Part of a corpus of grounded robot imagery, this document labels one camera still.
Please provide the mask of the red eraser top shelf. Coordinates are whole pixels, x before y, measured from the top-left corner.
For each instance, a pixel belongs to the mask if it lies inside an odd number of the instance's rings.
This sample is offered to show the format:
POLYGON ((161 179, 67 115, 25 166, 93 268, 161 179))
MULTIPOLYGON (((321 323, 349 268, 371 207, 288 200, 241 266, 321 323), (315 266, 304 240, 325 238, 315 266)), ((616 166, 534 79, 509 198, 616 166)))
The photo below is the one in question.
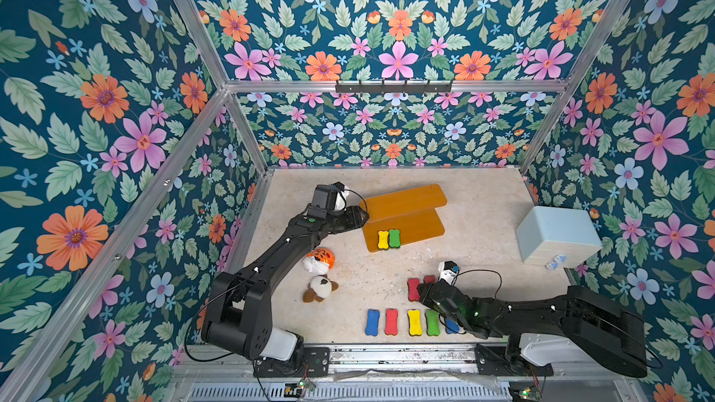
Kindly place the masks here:
POLYGON ((398 309, 385 310, 385 334, 387 336, 398 335, 398 309))

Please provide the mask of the green eraser top shelf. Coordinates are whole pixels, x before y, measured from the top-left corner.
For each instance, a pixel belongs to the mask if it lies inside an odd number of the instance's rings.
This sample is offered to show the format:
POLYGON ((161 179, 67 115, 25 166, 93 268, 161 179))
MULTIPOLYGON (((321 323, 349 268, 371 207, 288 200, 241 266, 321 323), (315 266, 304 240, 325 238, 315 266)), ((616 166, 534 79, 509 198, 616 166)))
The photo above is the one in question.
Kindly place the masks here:
POLYGON ((439 313, 435 310, 428 309, 425 311, 426 318, 426 333, 429 337, 438 337, 441 335, 441 320, 439 313))

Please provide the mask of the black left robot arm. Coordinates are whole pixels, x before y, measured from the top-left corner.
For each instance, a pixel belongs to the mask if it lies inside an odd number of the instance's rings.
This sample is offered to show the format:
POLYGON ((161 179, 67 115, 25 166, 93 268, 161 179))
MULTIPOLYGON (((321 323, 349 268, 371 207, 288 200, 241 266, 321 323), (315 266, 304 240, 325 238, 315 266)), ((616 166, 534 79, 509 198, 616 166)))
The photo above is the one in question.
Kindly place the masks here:
POLYGON ((219 274, 203 306, 201 341, 249 360, 288 362, 301 357, 302 337, 274 326, 272 296, 294 266, 323 239, 359 230, 368 223, 367 201, 361 199, 350 206, 352 193, 340 182, 318 185, 312 201, 290 219, 265 253, 234 274, 219 274))

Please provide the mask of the yellow eraser top shelf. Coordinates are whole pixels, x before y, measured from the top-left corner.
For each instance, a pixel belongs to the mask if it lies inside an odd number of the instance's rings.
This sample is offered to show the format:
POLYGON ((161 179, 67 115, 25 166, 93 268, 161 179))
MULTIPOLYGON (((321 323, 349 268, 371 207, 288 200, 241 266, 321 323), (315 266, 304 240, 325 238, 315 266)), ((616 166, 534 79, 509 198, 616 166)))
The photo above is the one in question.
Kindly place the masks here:
POLYGON ((423 335, 422 327, 422 312, 418 309, 410 309, 407 312, 408 316, 408 331, 411 337, 420 337, 423 335))

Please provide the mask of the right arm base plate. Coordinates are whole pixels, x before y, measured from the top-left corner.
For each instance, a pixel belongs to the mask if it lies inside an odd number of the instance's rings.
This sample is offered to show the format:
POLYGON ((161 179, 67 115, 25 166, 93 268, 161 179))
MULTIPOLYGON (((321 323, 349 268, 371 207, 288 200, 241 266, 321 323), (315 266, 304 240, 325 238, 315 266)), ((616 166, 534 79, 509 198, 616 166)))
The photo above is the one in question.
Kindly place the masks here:
POLYGON ((475 345, 475 363, 480 375, 497 377, 552 377, 554 370, 551 365, 536 366, 525 360, 516 352, 515 346, 509 344, 475 345))

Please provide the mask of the blue eraser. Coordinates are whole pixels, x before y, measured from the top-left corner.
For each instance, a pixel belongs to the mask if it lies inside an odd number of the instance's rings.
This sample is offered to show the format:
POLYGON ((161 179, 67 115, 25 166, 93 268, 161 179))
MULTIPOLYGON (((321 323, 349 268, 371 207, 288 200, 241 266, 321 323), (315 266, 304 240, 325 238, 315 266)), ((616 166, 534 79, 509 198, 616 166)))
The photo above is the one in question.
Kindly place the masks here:
POLYGON ((452 320, 446 319, 446 320, 444 321, 444 324, 445 324, 445 327, 446 327, 446 332, 447 332, 448 334, 460 334, 460 333, 461 333, 460 327, 459 327, 455 322, 453 322, 452 320))
POLYGON ((379 333, 379 320, 380 311, 375 309, 369 309, 367 312, 367 321, 365 328, 365 335, 370 337, 376 337, 379 333))

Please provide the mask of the green eraser bottom shelf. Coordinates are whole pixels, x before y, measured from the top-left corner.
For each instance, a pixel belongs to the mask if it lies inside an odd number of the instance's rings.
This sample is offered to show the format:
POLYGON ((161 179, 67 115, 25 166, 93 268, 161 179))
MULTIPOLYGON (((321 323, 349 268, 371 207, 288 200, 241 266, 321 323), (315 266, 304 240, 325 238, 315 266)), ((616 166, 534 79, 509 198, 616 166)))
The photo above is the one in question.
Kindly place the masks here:
POLYGON ((399 249, 401 247, 400 230, 392 229, 388 232, 388 245, 391 249, 399 249))

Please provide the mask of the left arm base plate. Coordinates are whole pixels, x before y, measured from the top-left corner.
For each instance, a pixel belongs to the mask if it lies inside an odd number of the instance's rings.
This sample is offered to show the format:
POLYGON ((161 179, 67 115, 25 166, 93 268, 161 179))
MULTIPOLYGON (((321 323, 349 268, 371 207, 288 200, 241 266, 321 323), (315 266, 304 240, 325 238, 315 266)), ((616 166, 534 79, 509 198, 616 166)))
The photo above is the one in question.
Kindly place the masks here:
POLYGON ((264 378, 316 378, 329 374, 331 349, 329 347, 299 348, 287 361, 274 358, 255 362, 253 375, 264 378))

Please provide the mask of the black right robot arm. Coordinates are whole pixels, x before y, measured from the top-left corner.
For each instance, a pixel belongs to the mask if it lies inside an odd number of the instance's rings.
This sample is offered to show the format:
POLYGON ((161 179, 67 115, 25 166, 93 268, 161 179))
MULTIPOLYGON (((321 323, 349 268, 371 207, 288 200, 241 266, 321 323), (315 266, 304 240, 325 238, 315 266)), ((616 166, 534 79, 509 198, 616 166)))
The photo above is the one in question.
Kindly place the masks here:
POLYGON ((547 334, 575 343, 607 370, 644 378, 647 361, 644 320, 620 303, 571 286, 540 301, 468 297, 444 280, 417 286, 419 302, 482 340, 547 334))

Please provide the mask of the green eraser shelf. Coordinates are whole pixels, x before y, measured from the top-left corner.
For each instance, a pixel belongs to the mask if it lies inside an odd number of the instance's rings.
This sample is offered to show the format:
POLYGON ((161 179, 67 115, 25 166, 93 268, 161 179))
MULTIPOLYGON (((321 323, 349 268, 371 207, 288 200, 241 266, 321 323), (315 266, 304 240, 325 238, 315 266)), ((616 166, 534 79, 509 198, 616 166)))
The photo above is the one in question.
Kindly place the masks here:
POLYGON ((401 247, 400 230, 392 229, 388 232, 388 245, 391 249, 399 249, 401 247))
POLYGON ((441 320, 439 313, 435 310, 428 309, 425 311, 426 318, 426 333, 429 337, 438 337, 441 335, 441 320))

